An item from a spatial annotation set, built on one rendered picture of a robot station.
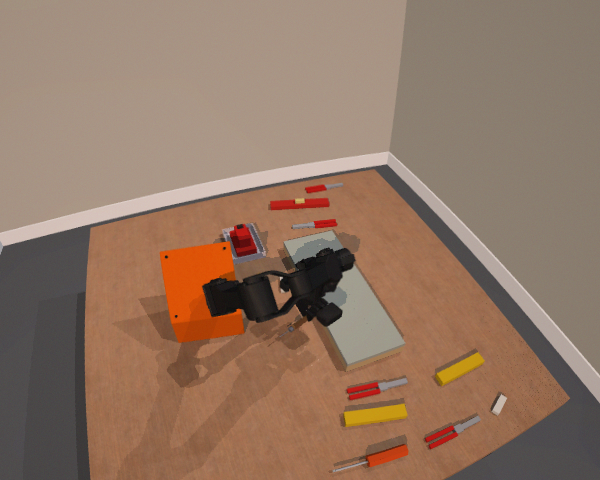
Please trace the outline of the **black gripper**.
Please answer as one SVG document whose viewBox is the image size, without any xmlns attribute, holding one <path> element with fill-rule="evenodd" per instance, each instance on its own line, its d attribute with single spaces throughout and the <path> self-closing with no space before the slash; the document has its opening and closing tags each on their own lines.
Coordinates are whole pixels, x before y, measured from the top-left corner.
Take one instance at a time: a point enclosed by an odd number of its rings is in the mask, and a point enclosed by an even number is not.
<svg viewBox="0 0 600 480">
<path fill-rule="evenodd" d="M 334 303 L 330 303 L 322 298 L 322 291 L 325 285 L 319 286 L 317 289 L 312 291 L 313 294 L 301 298 L 296 302 L 296 306 L 299 309 L 302 317 L 307 316 L 310 322 L 314 317 L 317 317 L 318 321 L 324 326 L 328 327 L 339 318 L 342 317 L 342 310 L 338 308 Z M 289 285 L 287 278 L 280 280 L 280 286 L 285 293 L 289 292 Z M 309 305 L 312 307 L 309 308 Z M 309 308 L 309 309 L 308 309 Z"/>
</svg>

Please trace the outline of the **awl with brown wooden handle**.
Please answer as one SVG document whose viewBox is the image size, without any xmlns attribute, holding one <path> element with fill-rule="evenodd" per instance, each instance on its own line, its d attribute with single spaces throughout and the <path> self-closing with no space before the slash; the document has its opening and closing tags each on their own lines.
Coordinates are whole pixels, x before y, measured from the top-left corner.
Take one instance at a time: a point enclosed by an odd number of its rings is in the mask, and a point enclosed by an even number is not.
<svg viewBox="0 0 600 480">
<path fill-rule="evenodd" d="M 291 326 L 288 328 L 288 331 L 287 331 L 287 332 L 293 332 L 294 330 L 296 330 L 298 327 L 300 327 L 301 325 L 303 325 L 303 324 L 304 324 L 305 322 L 307 322 L 307 321 L 308 321 L 308 319 L 307 319 L 307 316 L 305 316 L 304 318 L 301 318 L 301 319 L 299 319 L 297 322 L 295 322 L 293 325 L 291 325 Z M 285 333 L 286 333 L 286 332 L 284 332 L 284 333 L 283 333 L 283 335 L 284 335 Z M 281 335 L 280 337 L 282 337 L 283 335 Z"/>
</svg>

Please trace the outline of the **yellow rectangular bar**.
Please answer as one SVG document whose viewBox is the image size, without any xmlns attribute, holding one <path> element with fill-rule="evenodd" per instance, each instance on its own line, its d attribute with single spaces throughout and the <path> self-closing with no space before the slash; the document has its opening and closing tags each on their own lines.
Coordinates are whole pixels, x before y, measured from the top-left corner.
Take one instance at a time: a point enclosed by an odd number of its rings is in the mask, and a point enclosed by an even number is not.
<svg viewBox="0 0 600 480">
<path fill-rule="evenodd" d="M 351 427 L 370 423 L 406 419 L 407 415 L 406 407 L 403 403 L 400 405 L 384 406 L 381 408 L 344 412 L 343 419 L 345 422 L 345 427 Z"/>
<path fill-rule="evenodd" d="M 448 384 L 451 381 L 483 365 L 483 363 L 483 357 L 481 357 L 479 352 L 477 352 L 476 354 L 473 354 L 472 356 L 469 356 L 468 358 L 436 373 L 435 378 L 437 378 L 436 380 L 439 381 L 439 384 L 442 387 L 445 384 Z"/>
</svg>

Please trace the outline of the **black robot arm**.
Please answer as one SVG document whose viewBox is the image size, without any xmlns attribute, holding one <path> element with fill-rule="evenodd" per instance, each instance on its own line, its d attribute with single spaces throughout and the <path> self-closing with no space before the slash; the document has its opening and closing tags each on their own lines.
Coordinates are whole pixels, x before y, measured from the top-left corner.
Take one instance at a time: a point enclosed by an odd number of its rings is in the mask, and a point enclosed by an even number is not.
<svg viewBox="0 0 600 480">
<path fill-rule="evenodd" d="M 343 278 L 343 272 L 353 268 L 354 254 L 347 248 L 337 251 L 325 248 L 297 262 L 299 271 L 287 274 L 279 271 L 266 271 L 249 278 L 227 280 L 217 278 L 202 285 L 206 303 L 211 317 L 217 317 L 237 312 L 243 309 L 249 321 L 265 322 L 278 316 L 286 315 L 296 302 L 307 297 L 319 286 L 323 287 L 322 296 L 326 292 L 335 292 Z M 266 275 L 287 278 L 292 296 L 278 311 L 269 279 Z M 263 277 L 264 276 L 264 277 Z"/>
</svg>

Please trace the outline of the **orange-handled awl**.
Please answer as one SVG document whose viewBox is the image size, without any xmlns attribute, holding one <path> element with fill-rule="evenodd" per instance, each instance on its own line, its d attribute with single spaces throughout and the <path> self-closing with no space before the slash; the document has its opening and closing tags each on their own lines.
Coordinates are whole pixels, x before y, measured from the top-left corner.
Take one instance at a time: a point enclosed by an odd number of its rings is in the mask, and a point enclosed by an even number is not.
<svg viewBox="0 0 600 480">
<path fill-rule="evenodd" d="M 401 444 L 399 446 L 395 446 L 393 448 L 390 448 L 390 449 L 387 449 L 387 450 L 384 450 L 384 451 L 380 451 L 380 452 L 372 453 L 370 455 L 366 455 L 365 456 L 366 461 L 363 461 L 363 462 L 360 462 L 360 463 L 356 463 L 356 464 L 350 465 L 350 466 L 345 466 L 345 467 L 342 467 L 342 468 L 339 468 L 339 469 L 336 469 L 336 470 L 332 470 L 332 471 L 333 472 L 342 471 L 344 469 L 355 467 L 355 466 L 359 466 L 359 465 L 365 464 L 365 463 L 367 463 L 368 467 L 370 468 L 370 467 L 373 467 L 375 465 L 383 464 L 383 463 L 386 463 L 386 462 L 390 462 L 392 460 L 395 460 L 395 459 L 401 458 L 403 456 L 406 456 L 406 455 L 408 455 L 408 451 L 409 450 L 408 450 L 406 444 L 405 445 Z"/>
</svg>

